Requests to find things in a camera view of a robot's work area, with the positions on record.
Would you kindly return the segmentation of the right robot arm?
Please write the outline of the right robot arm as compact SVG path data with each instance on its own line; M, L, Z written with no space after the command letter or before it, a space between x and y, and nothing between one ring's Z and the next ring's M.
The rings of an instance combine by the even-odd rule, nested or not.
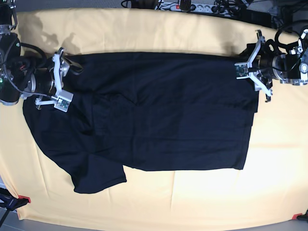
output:
M0 2L0 102L16 105L20 99L36 96L35 105L43 105L67 112L73 94L64 89L67 73L80 75L83 68L64 55L64 48L47 63L46 53L40 48L22 43L13 32L18 24L13 0Z

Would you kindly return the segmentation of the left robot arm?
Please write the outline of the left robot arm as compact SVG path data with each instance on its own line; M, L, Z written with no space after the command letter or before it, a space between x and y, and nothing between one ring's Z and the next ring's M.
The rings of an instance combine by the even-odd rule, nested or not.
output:
M283 32L294 33L297 39L291 43L279 40ZM266 85L273 79L295 86L308 83L308 21L297 20L281 26L274 39L261 45L252 69Z

